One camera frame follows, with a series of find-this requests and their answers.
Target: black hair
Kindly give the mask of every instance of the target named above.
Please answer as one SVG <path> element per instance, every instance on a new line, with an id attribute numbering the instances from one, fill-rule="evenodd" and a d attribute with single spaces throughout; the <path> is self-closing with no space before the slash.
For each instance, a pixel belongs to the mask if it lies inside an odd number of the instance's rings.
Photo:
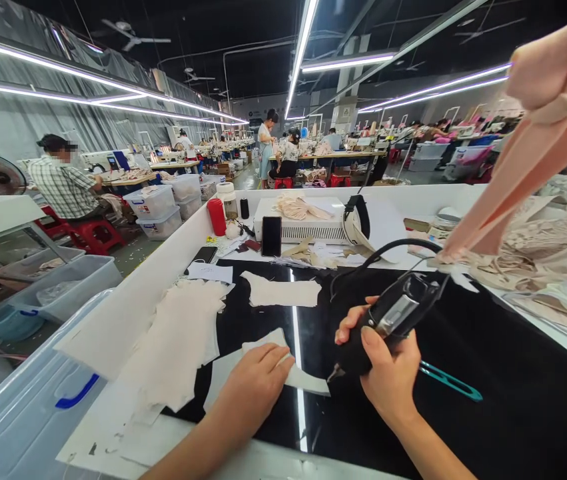
<path id="1" fill-rule="evenodd" d="M 268 110 L 268 116 L 266 120 L 272 120 L 274 123 L 279 123 L 279 114 L 274 109 Z"/>
<path id="2" fill-rule="evenodd" d="M 58 152 L 61 150 L 72 151 L 77 148 L 76 145 L 73 145 L 65 138 L 55 135 L 54 133 L 44 135 L 41 140 L 37 142 L 37 145 L 46 152 Z"/>
<path id="3" fill-rule="evenodd" d="M 290 129 L 290 136 L 292 137 L 291 142 L 298 145 L 298 139 L 301 136 L 301 132 L 298 129 Z"/>

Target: blue handle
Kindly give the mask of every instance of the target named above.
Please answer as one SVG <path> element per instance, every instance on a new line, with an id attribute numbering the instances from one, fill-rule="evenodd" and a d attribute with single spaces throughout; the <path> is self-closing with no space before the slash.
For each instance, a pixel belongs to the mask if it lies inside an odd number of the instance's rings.
<path id="1" fill-rule="evenodd" d="M 474 387 L 469 386 L 467 383 L 463 383 L 461 380 L 454 378 L 452 375 L 445 373 L 443 370 L 436 368 L 433 365 L 430 365 L 427 362 L 421 361 L 422 367 L 419 367 L 426 375 L 429 375 L 435 380 L 447 385 L 451 389 L 456 390 L 459 393 L 462 393 L 470 400 L 475 402 L 480 402 L 483 400 L 483 395 L 479 393 L 477 389 Z"/>
<path id="2" fill-rule="evenodd" d="M 55 407 L 61 410 L 68 410 L 74 407 L 88 394 L 88 392 L 90 391 L 92 386 L 97 382 L 97 380 L 99 380 L 99 376 L 96 373 L 93 373 L 92 377 L 90 377 L 90 380 L 88 380 L 88 383 L 84 385 L 84 387 L 76 397 L 71 399 L 59 399 Z"/>

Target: black work table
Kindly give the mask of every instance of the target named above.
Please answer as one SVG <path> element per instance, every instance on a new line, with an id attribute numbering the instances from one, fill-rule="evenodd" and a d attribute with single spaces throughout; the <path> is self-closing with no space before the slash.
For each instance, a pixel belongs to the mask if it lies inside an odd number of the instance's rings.
<path id="1" fill-rule="evenodd" d="M 333 273 L 290 269 L 263 262 L 224 261 L 234 267 L 236 287 L 217 317 L 221 356 L 282 327 L 291 353 L 298 335 L 302 369 L 327 378 L 334 366 L 334 332 L 348 309 L 377 295 L 402 272 L 369 269 L 347 285 L 333 303 Z M 246 270 L 275 281 L 316 277 L 318 306 L 250 307 Z M 467 397 L 419 373 L 414 400 L 421 415 L 481 480 L 567 479 L 567 351 L 478 286 L 470 293 L 448 282 L 442 299 L 417 327 L 418 345 L 428 363 L 473 386 L 484 400 Z M 212 363 L 199 370 L 195 398 L 177 414 L 200 421 Z M 420 478 L 398 439 L 364 396 L 357 377 L 330 384 L 332 397 L 285 386 L 272 414 L 255 438 L 315 455 L 410 479 Z M 299 411 L 304 411 L 299 434 Z"/>

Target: gray curtain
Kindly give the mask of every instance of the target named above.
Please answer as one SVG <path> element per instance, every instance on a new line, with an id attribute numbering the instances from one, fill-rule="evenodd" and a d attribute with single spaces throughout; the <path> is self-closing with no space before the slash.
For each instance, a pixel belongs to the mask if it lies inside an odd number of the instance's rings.
<path id="1" fill-rule="evenodd" d="M 95 52 L 63 26 L 12 1 L 0 0 L 0 36 L 108 72 L 143 87 L 157 89 L 152 73 L 138 62 L 130 61 L 115 51 Z M 1 54 L 0 80 L 87 97 L 125 94 L 124 91 Z M 209 97 L 199 95 L 172 79 L 169 79 L 169 87 L 175 97 L 218 109 L 217 103 Z M 192 117 L 207 116 L 196 109 L 154 99 L 141 99 L 127 102 L 126 105 Z M 126 148 L 130 143 L 141 140 L 138 132 L 147 131 L 156 146 L 169 142 L 166 127 L 177 123 L 189 126 L 192 132 L 208 131 L 214 126 L 0 93 L 0 156 L 12 162 L 39 157 L 41 150 L 36 142 L 46 133 L 79 139 L 84 151 L 102 151 Z"/>

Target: red bottle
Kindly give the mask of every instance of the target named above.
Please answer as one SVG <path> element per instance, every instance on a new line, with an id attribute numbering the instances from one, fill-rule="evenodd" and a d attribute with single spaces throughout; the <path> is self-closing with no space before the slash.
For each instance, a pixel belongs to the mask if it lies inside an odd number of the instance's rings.
<path id="1" fill-rule="evenodd" d="M 225 235 L 225 214 L 223 213 L 223 202 L 220 199 L 212 199 L 208 201 L 208 213 L 212 228 L 217 237 Z"/>

